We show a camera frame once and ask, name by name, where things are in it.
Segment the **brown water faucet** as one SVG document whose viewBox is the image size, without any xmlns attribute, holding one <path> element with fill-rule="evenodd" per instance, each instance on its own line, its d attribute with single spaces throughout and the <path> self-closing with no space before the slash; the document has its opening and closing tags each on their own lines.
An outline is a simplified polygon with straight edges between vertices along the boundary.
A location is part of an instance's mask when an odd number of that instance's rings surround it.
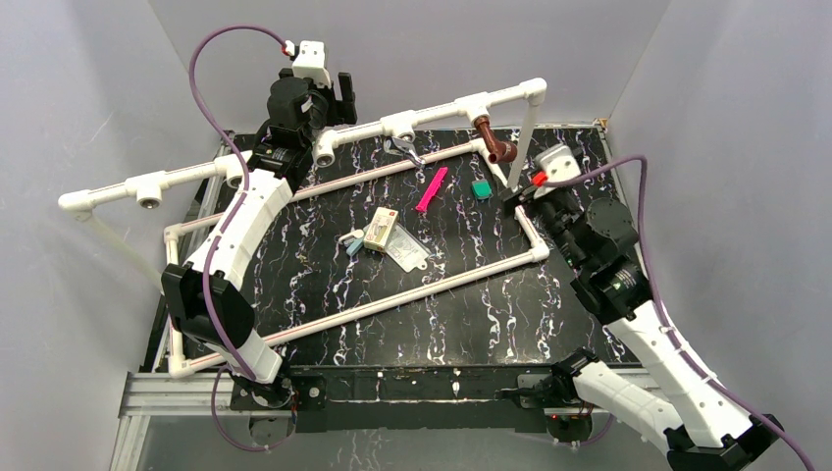
<svg viewBox="0 0 832 471">
<path fill-rule="evenodd" d="M 510 141 L 498 140 L 488 115 L 475 118 L 472 126 L 479 133 L 487 149 L 487 159 L 492 164 L 511 163 L 517 157 L 517 147 Z"/>
</svg>

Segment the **white PVC pipe frame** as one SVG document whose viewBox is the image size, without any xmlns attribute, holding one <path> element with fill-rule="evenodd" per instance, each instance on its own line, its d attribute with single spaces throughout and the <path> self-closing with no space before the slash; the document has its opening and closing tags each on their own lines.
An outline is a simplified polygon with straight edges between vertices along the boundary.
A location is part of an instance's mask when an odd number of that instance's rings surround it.
<svg viewBox="0 0 832 471">
<path fill-rule="evenodd" d="M 341 144 L 351 143 L 363 138 L 380 135 L 385 137 L 399 137 L 398 134 L 404 135 L 404 131 L 413 131 L 413 128 L 418 125 L 432 123 L 454 116 L 465 116 L 466 118 L 471 119 L 472 123 L 475 118 L 481 115 L 489 116 L 489 108 L 494 105 L 524 100 L 527 102 L 527 110 L 519 137 L 519 152 L 521 153 L 521 157 L 523 157 L 531 142 L 532 131 L 538 116 L 538 109 L 540 105 L 544 103 L 545 95 L 546 81 L 543 78 L 532 78 L 530 80 L 523 81 L 518 85 L 502 90 L 480 92 L 460 97 L 455 99 L 453 102 L 431 108 L 416 111 L 403 111 L 394 115 L 382 117 L 379 121 L 370 124 L 349 127 L 337 131 L 326 131 L 324 132 L 323 137 L 319 138 L 322 143 L 314 144 L 313 157 L 334 157 L 334 150 Z M 94 209 L 105 203 L 127 199 L 129 197 L 135 197 L 139 205 L 143 205 L 143 201 L 147 199 L 144 198 L 144 196 L 149 196 L 151 203 L 161 203 L 162 192 L 172 186 L 195 182 L 209 177 L 236 177 L 234 172 L 237 170 L 242 171 L 242 182 L 247 183 L 248 170 L 246 166 L 243 166 L 243 163 L 247 163 L 250 154 L 251 152 L 239 153 L 239 155 L 236 155 L 235 153 L 232 155 L 218 157 L 209 163 L 203 163 L 173 171 L 159 171 L 131 177 L 123 183 L 116 183 L 102 188 L 85 189 L 66 193 L 59 197 L 58 204 L 62 210 L 69 213 L 75 220 L 89 224 L 108 243 L 113 245 L 116 249 L 122 251 L 130 259 L 130 261 L 151 280 L 151 282 L 158 286 L 160 291 L 163 291 L 161 283 L 161 276 L 163 272 L 160 272 L 150 266 L 141 255 L 137 254 L 137 252 L 132 249 L 132 247 L 127 245 L 123 240 L 115 235 L 109 226 L 97 219 L 97 217 L 93 214 Z M 302 189 L 298 193 L 299 195 L 294 195 L 287 205 L 312 196 L 322 195 L 332 190 L 342 189 L 357 183 L 368 182 L 370 180 L 390 176 L 413 168 L 415 168 L 415 166 L 412 163 L 402 161 L 362 172 L 360 174 L 355 174 L 352 177 L 343 178 L 338 181 L 312 186 Z M 220 222 L 224 213 L 222 215 L 199 219 L 196 222 L 183 225 L 182 228 L 191 230 L 207 227 L 211 224 L 215 224 L 216 226 Z M 373 301 L 369 304 L 326 316 L 315 320 L 314 322 L 302 324 L 286 331 L 271 334 L 262 338 L 265 340 L 267 346 L 272 348 L 279 344 L 307 337 L 336 326 L 372 316 L 445 290 L 478 282 L 479 280 L 507 270 L 512 270 L 526 264 L 546 260 L 549 256 L 549 248 L 541 235 L 533 227 L 531 219 L 526 215 L 525 211 L 520 208 L 515 209 L 514 217 L 521 225 L 526 238 L 531 243 L 531 248 L 523 254 L 515 255 L 505 260 L 464 272 L 461 275 L 455 275 L 438 282 L 423 285 L 419 288 L 407 290 L 383 298 L 380 301 Z M 223 361 L 227 362 L 227 360 L 221 357 L 219 353 L 215 352 L 211 355 L 203 356 L 195 360 L 185 360 L 184 363 L 186 363 L 186 365 L 184 366 L 170 366 L 169 372 L 173 378 L 182 378 L 210 366 L 219 365 Z"/>
</svg>

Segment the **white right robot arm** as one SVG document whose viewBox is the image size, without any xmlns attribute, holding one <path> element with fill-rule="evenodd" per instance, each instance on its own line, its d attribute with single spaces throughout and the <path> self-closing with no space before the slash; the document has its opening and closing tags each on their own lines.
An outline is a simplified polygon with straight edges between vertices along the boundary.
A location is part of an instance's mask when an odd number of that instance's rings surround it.
<svg viewBox="0 0 832 471">
<path fill-rule="evenodd" d="M 614 373 L 581 348 L 554 364 L 534 392 L 553 393 L 566 406 L 599 405 L 664 453 L 674 470 L 742 470 L 782 435 L 770 414 L 756 416 L 713 387 L 715 375 L 660 314 L 650 281 L 634 255 L 639 235 L 629 208 L 601 198 L 580 207 L 546 176 L 506 190 L 506 209 L 540 218 L 574 270 L 570 286 L 583 307 L 641 361 L 662 396 Z"/>
</svg>

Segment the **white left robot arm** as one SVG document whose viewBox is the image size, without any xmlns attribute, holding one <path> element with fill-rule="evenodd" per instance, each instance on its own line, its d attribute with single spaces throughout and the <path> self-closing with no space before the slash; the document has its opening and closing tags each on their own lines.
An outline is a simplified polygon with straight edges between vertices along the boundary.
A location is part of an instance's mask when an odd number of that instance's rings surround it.
<svg viewBox="0 0 832 471">
<path fill-rule="evenodd" d="M 269 117 L 254 135 L 248 182 L 232 179 L 237 192 L 220 222 L 161 276 L 173 328 L 226 359 L 234 383 L 263 407 L 288 404 L 293 383 L 282 357 L 256 332 L 254 309 L 240 290 L 265 232 L 312 168 L 318 134 L 357 121 L 351 75 L 338 73 L 338 85 L 335 92 L 280 71 L 270 87 Z"/>
</svg>

